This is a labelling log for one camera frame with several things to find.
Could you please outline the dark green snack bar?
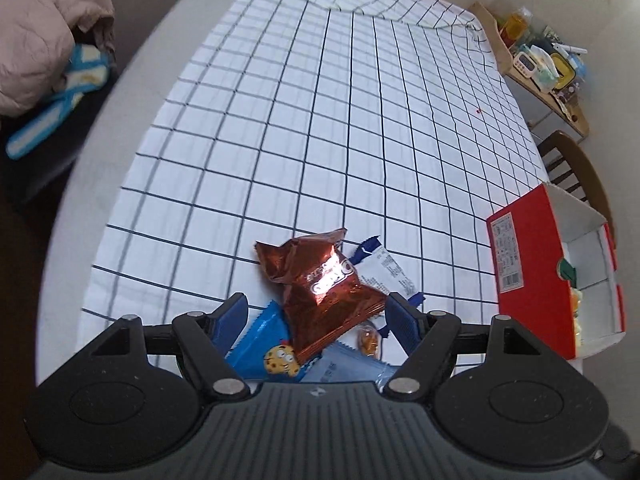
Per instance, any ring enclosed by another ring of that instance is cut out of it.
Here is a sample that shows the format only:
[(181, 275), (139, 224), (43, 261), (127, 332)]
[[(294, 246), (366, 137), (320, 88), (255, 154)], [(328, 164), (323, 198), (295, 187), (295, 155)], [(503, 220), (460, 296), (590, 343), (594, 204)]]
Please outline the dark green snack bar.
[(558, 263), (558, 274), (562, 280), (570, 283), (570, 287), (577, 287), (577, 271), (565, 258), (561, 259)]

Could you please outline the green yellow rice cracker packet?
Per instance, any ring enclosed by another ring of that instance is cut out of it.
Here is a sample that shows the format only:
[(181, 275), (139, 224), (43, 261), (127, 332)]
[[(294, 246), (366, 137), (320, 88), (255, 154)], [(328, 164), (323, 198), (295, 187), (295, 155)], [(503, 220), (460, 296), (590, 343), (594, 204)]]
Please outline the green yellow rice cracker packet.
[(582, 304), (582, 291), (572, 287), (570, 289), (570, 307), (572, 308), (575, 347), (579, 349), (582, 346), (582, 326), (579, 323), (579, 309)]

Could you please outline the yellow snack packet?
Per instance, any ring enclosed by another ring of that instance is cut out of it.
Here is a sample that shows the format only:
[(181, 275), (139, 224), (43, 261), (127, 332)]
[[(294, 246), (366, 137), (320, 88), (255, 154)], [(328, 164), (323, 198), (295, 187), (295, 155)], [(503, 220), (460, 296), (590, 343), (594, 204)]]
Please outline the yellow snack packet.
[(357, 327), (357, 348), (364, 355), (372, 359), (381, 359), (382, 336), (371, 323), (361, 323)]

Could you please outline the blue cookie snack packet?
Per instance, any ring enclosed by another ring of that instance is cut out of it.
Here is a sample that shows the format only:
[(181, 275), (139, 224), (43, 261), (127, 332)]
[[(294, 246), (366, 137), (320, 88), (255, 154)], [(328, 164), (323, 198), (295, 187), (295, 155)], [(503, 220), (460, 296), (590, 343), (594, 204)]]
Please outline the blue cookie snack packet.
[(271, 301), (226, 356), (235, 373), (252, 382), (299, 382), (304, 376), (283, 311)]

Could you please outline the white blue snack packet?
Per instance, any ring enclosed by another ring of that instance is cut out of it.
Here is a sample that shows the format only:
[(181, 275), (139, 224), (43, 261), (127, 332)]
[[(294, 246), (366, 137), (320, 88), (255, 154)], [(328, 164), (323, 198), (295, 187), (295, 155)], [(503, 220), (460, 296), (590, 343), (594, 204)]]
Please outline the white blue snack packet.
[(397, 259), (383, 246), (377, 236), (362, 242), (349, 258), (362, 284), (382, 292), (385, 296), (398, 292), (413, 307), (421, 307), (424, 293), (413, 283)]

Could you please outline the light blue snack packet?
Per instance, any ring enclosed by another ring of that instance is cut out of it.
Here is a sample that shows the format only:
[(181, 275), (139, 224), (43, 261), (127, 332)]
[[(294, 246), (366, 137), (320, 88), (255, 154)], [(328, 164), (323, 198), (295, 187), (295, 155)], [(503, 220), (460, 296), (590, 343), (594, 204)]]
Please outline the light blue snack packet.
[(398, 366), (365, 356), (360, 351), (334, 342), (327, 346), (306, 371), (302, 382), (341, 384), (373, 382), (381, 389), (399, 370)]

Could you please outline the copper brown snack bag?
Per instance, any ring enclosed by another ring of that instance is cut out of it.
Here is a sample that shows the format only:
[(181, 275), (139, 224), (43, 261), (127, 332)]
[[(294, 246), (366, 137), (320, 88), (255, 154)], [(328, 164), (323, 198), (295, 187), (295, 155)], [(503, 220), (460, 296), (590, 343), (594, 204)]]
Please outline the copper brown snack bag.
[(255, 244), (262, 272), (282, 287), (281, 308), (297, 362), (304, 364), (356, 325), (380, 314), (386, 295), (364, 284), (341, 251), (347, 230)]

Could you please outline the red white cardboard box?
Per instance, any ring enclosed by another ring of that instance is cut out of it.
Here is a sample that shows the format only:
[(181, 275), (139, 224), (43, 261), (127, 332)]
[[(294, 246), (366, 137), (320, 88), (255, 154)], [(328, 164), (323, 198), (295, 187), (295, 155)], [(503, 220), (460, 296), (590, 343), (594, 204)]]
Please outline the red white cardboard box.
[[(501, 314), (523, 324), (567, 360), (585, 359), (626, 335), (623, 289), (608, 222), (589, 205), (541, 183), (486, 220)], [(575, 347), (570, 283), (558, 274), (565, 258), (582, 291)]]

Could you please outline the brown wooden chair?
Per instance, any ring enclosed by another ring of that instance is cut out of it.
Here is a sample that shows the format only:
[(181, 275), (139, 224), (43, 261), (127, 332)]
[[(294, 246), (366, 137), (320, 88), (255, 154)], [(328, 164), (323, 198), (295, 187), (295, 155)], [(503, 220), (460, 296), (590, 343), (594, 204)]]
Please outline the brown wooden chair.
[(552, 132), (538, 145), (538, 152), (551, 183), (562, 188), (571, 196), (588, 204), (608, 222), (613, 246), (617, 246), (617, 236), (613, 213), (605, 188), (592, 162), (568, 134), (561, 130)]

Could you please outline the white black checkered tablecloth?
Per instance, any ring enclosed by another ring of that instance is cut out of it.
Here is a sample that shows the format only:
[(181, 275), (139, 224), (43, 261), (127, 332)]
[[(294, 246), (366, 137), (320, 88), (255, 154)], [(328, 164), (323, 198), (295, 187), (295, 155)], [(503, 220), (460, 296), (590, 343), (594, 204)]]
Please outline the white black checkered tablecloth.
[(424, 308), (498, 311), (487, 218), (546, 174), (480, 21), (444, 0), (235, 0), (145, 133), (94, 258), (85, 344), (116, 318), (277, 297), (254, 246), (377, 237)]

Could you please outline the wooden shelf tray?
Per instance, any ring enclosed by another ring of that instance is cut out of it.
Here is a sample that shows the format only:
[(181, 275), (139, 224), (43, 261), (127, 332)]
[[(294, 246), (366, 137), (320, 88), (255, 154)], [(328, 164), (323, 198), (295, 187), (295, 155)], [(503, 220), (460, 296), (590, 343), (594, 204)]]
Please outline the wooden shelf tray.
[(563, 128), (577, 142), (588, 138), (590, 127), (576, 101), (565, 103), (549, 88), (554, 71), (548, 71), (544, 61), (548, 54), (531, 54), (529, 48), (513, 55), (503, 43), (494, 16), (481, 3), (474, 2), (468, 10), (484, 29), (498, 65), (498, 72), (514, 93), (527, 127), (538, 140), (544, 140), (555, 127)]

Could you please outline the tissue pack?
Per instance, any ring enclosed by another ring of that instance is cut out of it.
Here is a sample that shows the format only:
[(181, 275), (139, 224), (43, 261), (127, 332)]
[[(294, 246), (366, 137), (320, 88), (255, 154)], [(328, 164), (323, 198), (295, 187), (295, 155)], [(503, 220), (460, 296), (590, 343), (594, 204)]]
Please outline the tissue pack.
[(553, 58), (548, 52), (537, 46), (530, 46), (528, 50), (529, 56), (535, 64), (532, 76), (534, 84), (542, 93), (550, 93), (560, 79), (560, 74), (555, 67)]

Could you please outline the white digital timer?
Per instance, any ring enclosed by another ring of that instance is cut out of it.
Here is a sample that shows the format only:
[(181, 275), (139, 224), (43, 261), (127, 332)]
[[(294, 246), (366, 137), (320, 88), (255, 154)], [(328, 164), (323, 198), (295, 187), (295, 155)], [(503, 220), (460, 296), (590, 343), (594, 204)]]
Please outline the white digital timer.
[(536, 60), (526, 51), (520, 51), (515, 55), (513, 67), (527, 79), (532, 79), (538, 72)]

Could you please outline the yellow black radio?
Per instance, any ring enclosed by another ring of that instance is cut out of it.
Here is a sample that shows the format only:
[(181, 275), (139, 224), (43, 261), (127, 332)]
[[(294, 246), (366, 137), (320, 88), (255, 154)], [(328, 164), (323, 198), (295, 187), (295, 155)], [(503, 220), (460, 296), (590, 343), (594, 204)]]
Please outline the yellow black radio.
[(577, 93), (582, 86), (582, 76), (562, 54), (552, 53), (551, 59), (558, 76), (553, 91), (556, 93)]

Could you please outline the pink puffy jacket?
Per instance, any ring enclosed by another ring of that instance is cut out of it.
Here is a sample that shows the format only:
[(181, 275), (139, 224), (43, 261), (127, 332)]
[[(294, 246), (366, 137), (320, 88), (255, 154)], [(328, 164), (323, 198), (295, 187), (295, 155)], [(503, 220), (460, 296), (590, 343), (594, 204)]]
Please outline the pink puffy jacket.
[(1, 0), (1, 114), (18, 117), (58, 84), (74, 32), (115, 55), (112, 0)]

